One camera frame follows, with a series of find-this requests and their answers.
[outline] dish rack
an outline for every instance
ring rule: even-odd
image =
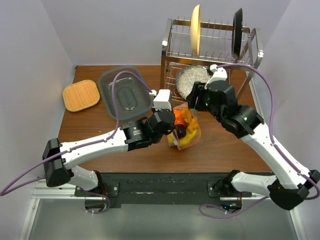
[[[238,60],[232,57],[233,25],[222,21],[201,22],[199,55],[192,52],[190,36],[191,20],[168,19],[165,27],[161,51],[160,89],[170,89],[172,100],[184,103],[176,88],[176,77],[180,70],[188,65],[210,66],[212,64],[243,63],[257,69],[264,52],[259,28],[250,32],[247,26],[242,27],[241,52]],[[228,80],[232,82],[232,69],[248,71],[245,67],[234,67],[227,71]],[[240,98],[252,79],[250,71],[242,83],[237,97]]]

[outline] brown tabletop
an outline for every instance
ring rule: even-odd
[[[73,83],[93,80],[116,66],[78,66]],[[137,66],[151,89],[160,87],[160,66]],[[238,90],[246,77],[243,71],[232,73],[231,84]],[[241,104],[254,106],[249,87]],[[196,145],[179,151],[169,147],[167,137],[160,143],[130,152],[105,155],[80,165],[100,172],[247,172],[270,171],[265,162],[245,143],[227,132],[208,112],[199,112],[202,136]],[[112,131],[116,121],[107,112],[102,99],[97,105],[79,112],[65,111],[58,138],[61,143],[91,138]]]

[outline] white wall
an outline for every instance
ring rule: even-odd
[[[320,171],[319,1],[292,0],[264,51],[259,68],[275,96],[274,135],[297,160]],[[256,78],[264,115],[269,94]],[[319,239],[320,198],[298,210],[309,240]]]
[[[290,0],[42,0],[75,65],[157,65],[168,18],[190,19],[201,4],[202,20],[260,28],[264,44]]]
[[[0,8],[0,189],[41,161],[58,134],[73,65],[39,0]],[[24,180],[43,175],[43,168]],[[0,197],[0,239],[19,238],[33,186]]]

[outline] gray plastic tray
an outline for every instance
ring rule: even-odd
[[[131,65],[116,67],[99,76],[98,87],[100,95],[110,116],[114,119],[116,119],[116,112],[112,101],[112,82],[115,76],[122,71],[132,72],[145,81],[141,72]],[[116,81],[115,95],[120,121],[128,121],[139,117],[152,107],[152,98],[149,95],[149,91],[138,79],[127,73],[120,75]]]

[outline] gray floor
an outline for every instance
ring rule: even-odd
[[[224,214],[207,208],[206,212]],[[295,240],[288,211],[265,200],[230,219],[201,215],[196,205],[133,205],[91,215],[83,199],[42,199],[30,240]]]

